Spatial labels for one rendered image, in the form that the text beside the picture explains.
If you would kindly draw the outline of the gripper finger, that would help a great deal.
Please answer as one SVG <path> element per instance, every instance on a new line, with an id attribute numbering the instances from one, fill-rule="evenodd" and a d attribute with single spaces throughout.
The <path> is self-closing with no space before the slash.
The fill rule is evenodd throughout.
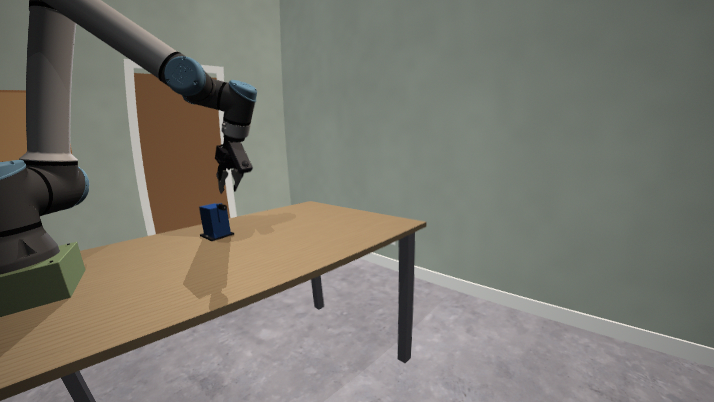
<path id="1" fill-rule="evenodd" d="M 233 176 L 233 178 L 234 178 L 234 181 L 235 181 L 235 184 L 234 184 L 234 192 L 235 192 L 235 191 L 237 190 L 238 185 L 239 185 L 239 183 L 240 183 L 240 181 L 241 181 L 241 179 L 242 179 L 242 177 L 243 177 L 244 174 L 239 174 L 239 173 L 238 173 L 238 170 L 235 169 L 235 168 L 234 168 L 233 170 L 231 170 L 231 174 L 232 174 L 232 176 Z M 235 174 L 236 174 L 236 175 L 235 175 Z"/>
<path id="2" fill-rule="evenodd" d="M 218 166 L 218 172 L 216 174 L 216 176 L 218 178 L 220 194 L 222 194 L 224 191 L 225 179 L 228 177 L 228 172 L 226 171 L 226 167 L 224 166 L 224 163 L 225 163 L 225 161 L 221 161 L 221 164 L 219 164 L 219 166 Z"/>

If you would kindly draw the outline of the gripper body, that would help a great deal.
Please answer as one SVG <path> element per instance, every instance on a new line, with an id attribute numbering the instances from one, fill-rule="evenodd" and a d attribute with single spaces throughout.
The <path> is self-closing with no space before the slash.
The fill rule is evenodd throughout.
<path id="1" fill-rule="evenodd" d="M 225 134 L 224 134 L 223 137 L 226 138 L 226 139 L 224 139 L 223 144 L 216 146 L 215 160 L 216 160 L 219 164 L 221 164 L 221 161 L 225 161 L 224 166 L 225 166 L 228 170 L 234 169 L 234 168 L 237 169 L 236 166 L 234 165 L 233 159 L 231 158 L 231 155 L 230 155 L 230 153 L 229 153 L 229 151 L 228 151 L 227 145 L 228 145 L 228 143 L 231 142 L 231 141 L 232 141 L 231 143 L 243 142 L 243 141 L 245 140 L 245 138 L 242 138 L 242 139 L 240 139 L 240 138 L 233 138 L 233 137 L 229 137 L 229 136 L 227 136 L 227 135 L 225 135 Z M 227 139 L 229 139 L 230 141 L 227 140 Z M 234 141 L 237 141 L 237 142 L 234 142 Z"/>

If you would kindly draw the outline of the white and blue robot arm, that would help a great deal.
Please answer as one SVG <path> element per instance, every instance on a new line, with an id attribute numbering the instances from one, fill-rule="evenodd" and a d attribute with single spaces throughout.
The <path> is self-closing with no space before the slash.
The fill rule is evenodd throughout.
<path id="1" fill-rule="evenodd" d="M 40 216 L 72 208 L 89 192 L 89 179 L 70 147 L 77 24 L 186 102 L 224 111 L 222 133 L 229 137 L 248 137 L 257 96 L 245 82 L 210 78 L 196 60 L 101 0 L 29 0 L 29 11 L 27 152 L 19 160 L 0 162 L 0 275 L 57 255 L 58 244 Z"/>

